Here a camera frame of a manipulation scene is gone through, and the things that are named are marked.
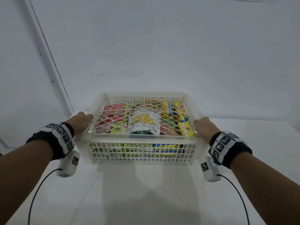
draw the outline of translucent basket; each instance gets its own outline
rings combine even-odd
[[[161,107],[149,107],[149,100],[180,102],[188,116],[194,136],[182,136],[177,122],[171,135],[144,135],[128,133],[99,132],[100,119],[104,108],[114,104],[128,104],[130,112],[124,113],[124,119],[140,109],[148,107],[163,112]],[[75,138],[76,145],[85,162],[103,164],[191,164],[194,159],[204,156],[208,145],[195,130],[194,120],[203,117],[193,99],[182,92],[106,92],[98,96],[90,110],[94,118],[86,131]]]

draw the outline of black cable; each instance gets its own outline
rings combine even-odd
[[[233,185],[233,187],[235,188],[235,190],[236,190],[236,191],[238,192],[238,194],[240,195],[241,200],[242,200],[243,205],[244,205],[244,208],[245,208],[245,212],[246,212],[246,216],[247,216],[248,225],[250,225],[249,217],[248,217],[248,212],[247,212],[247,209],[246,209],[246,205],[245,205],[245,203],[244,203],[244,200],[243,200],[243,198],[242,198],[240,192],[238,191],[238,189],[235,187],[235,185],[234,185],[228,178],[226,178],[226,179],[227,179],[227,181],[229,181],[229,182],[231,183],[231,185]]]
[[[57,171],[57,170],[62,170],[62,169],[55,169],[55,170],[51,171],[51,172],[43,179],[43,181],[40,183],[38,189],[36,190],[35,195],[33,196],[31,205],[30,205],[30,209],[29,209],[28,225],[30,225],[30,214],[31,214],[31,209],[32,209],[33,201],[35,200],[35,196],[36,196],[36,194],[38,193],[38,190],[40,189],[40,186],[43,184],[43,182],[46,180],[46,178],[48,178],[48,176],[49,176],[50,174],[52,174],[54,171]]]

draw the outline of person's left arm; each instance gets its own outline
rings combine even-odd
[[[66,123],[74,134],[83,132],[93,116],[79,112]],[[0,224],[5,224],[32,192],[53,158],[50,145],[33,140],[0,157]]]

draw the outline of person's right arm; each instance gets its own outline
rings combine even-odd
[[[195,126],[208,143],[221,132],[208,117],[195,121]],[[230,169],[267,225],[299,223],[300,185],[248,152],[238,154]]]

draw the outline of person's left hand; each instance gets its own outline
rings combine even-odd
[[[80,111],[77,115],[71,117],[69,120],[65,121],[70,124],[74,129],[74,136],[82,133],[93,119],[92,114],[85,115],[84,112]]]

